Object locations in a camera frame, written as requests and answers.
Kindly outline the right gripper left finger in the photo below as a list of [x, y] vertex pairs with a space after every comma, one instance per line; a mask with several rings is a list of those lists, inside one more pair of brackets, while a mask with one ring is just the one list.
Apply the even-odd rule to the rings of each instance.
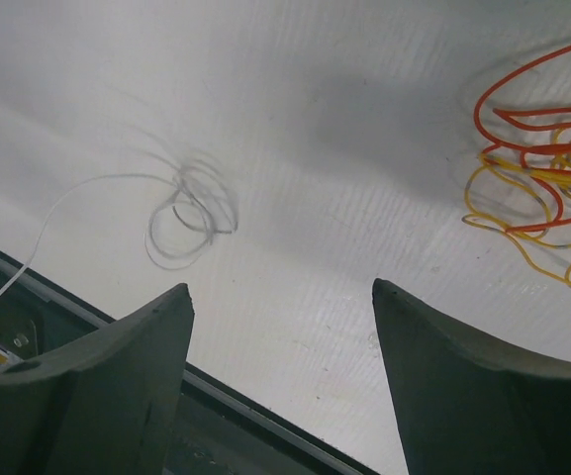
[[160, 474], [194, 310], [178, 284], [0, 373], [0, 474]]

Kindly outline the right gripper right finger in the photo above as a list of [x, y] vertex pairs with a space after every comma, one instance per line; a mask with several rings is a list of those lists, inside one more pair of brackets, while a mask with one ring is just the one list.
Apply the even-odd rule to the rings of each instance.
[[372, 304], [412, 474], [571, 474], [571, 362], [378, 279]]

